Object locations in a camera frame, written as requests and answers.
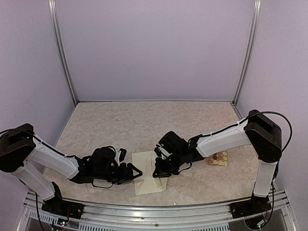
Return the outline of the cream paper envelope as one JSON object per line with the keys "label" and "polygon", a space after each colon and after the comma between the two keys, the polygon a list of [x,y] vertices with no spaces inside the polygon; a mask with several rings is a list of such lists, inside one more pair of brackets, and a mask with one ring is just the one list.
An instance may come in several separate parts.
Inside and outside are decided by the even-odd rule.
{"label": "cream paper envelope", "polygon": [[154,151],[134,153],[133,165],[142,171],[142,176],[134,180],[135,194],[160,193],[166,190],[168,178],[154,178],[156,153]]}

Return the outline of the brown sticker sheet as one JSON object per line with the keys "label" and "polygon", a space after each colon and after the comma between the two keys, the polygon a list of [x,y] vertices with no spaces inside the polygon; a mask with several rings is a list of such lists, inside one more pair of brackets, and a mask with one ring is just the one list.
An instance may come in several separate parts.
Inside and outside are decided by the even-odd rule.
{"label": "brown sticker sheet", "polygon": [[228,166],[229,158],[227,150],[215,153],[210,157],[207,157],[206,164],[210,166]]}

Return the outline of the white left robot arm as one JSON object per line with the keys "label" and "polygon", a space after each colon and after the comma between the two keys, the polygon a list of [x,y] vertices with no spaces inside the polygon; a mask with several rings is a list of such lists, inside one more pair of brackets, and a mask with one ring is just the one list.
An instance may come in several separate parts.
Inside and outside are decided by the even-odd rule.
{"label": "white left robot arm", "polygon": [[93,184],[105,180],[112,185],[130,182],[142,176],[132,163],[125,163],[126,150],[112,146],[97,148],[93,154],[79,158],[66,155],[38,137],[31,124],[23,124],[0,133],[0,169],[16,176],[37,193],[57,214],[67,210],[56,183],[47,180],[33,165],[41,164],[71,182]]}

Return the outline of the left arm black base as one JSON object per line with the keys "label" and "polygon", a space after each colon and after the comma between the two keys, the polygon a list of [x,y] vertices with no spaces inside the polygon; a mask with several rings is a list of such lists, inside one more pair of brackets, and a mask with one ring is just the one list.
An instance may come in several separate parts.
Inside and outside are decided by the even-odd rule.
{"label": "left arm black base", "polygon": [[43,200],[42,210],[64,216],[67,218],[81,219],[84,205],[81,203],[66,201],[62,198],[60,189],[55,182],[52,182],[54,195],[49,200]]}

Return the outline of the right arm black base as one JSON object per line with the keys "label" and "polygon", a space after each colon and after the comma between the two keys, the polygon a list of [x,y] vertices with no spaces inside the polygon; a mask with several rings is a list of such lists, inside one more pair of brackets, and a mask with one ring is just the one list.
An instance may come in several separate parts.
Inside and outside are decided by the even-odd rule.
{"label": "right arm black base", "polygon": [[269,196],[258,197],[254,194],[252,194],[248,200],[230,204],[232,218],[247,217],[270,211],[271,209],[272,206],[270,204]]}

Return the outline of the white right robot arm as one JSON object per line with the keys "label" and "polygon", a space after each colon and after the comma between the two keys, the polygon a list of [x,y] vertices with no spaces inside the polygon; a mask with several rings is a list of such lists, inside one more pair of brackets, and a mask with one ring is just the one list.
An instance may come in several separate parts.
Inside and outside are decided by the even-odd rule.
{"label": "white right robot arm", "polygon": [[282,130],[268,115],[269,111],[251,110],[242,120],[208,134],[185,140],[173,131],[167,132],[156,145],[152,176],[168,178],[178,175],[184,164],[205,160],[219,152],[249,146],[258,158],[253,198],[246,203],[255,214],[265,205],[276,166],[282,156]]}

